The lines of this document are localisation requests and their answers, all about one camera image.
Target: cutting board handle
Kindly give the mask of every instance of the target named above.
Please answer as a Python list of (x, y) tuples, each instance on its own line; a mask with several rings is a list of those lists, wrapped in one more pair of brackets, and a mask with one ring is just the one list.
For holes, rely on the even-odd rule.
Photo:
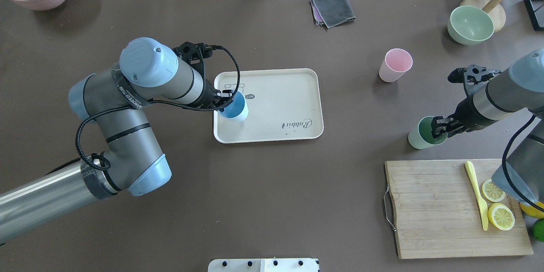
[(396, 233), (397, 232), (396, 226), (393, 224), (391, 220), (389, 220), (389, 217), (387, 216), (387, 201), (385, 200), (385, 196), (389, 193), (390, 190), (391, 190), (391, 187), (388, 184), (387, 188), (385, 189), (385, 193), (383, 194), (383, 213), (385, 214), (385, 219), (387, 220), (387, 222), (389, 222), (389, 225), (391, 225), (391, 229), (393, 230), (394, 233)]

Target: metal rod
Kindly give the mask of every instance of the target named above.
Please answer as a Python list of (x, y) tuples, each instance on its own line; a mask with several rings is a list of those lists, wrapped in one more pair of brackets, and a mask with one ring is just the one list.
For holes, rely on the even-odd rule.
[(48, 221), (98, 201), (76, 162), (0, 195), (0, 245)]

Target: wooden cutting board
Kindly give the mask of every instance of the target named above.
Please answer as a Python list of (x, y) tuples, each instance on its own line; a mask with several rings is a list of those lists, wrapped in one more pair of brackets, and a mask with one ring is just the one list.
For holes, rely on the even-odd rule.
[[(519, 203), (508, 195), (501, 202), (514, 213), (514, 228), (501, 231), (489, 223), (487, 231), (482, 229), (466, 161), (385, 162), (399, 258), (533, 254)], [(480, 187), (501, 164), (500, 159), (470, 161)]]

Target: plastic knife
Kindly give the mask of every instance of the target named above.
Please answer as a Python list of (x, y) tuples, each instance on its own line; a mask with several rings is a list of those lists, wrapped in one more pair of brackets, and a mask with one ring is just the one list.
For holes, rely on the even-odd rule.
[(480, 195), (480, 188), (478, 187), (478, 180), (476, 179), (476, 171), (474, 171), (474, 165), (471, 161), (465, 162), (465, 169), (467, 170), (468, 178), (470, 179), (470, 184), (472, 189), (474, 189), (474, 194), (476, 195), (476, 202), (478, 202), (478, 208), (480, 209), (480, 217), (482, 218), (482, 228), (484, 231), (487, 231), (487, 226), (489, 224), (489, 219), (487, 218), (487, 202)]

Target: green bowl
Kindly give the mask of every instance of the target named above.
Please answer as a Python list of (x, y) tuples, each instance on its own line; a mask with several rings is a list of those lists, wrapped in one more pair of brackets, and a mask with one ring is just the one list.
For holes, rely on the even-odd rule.
[(449, 36), (460, 44), (481, 43), (490, 38), (494, 30), (491, 17), (475, 6), (459, 6), (449, 16)]

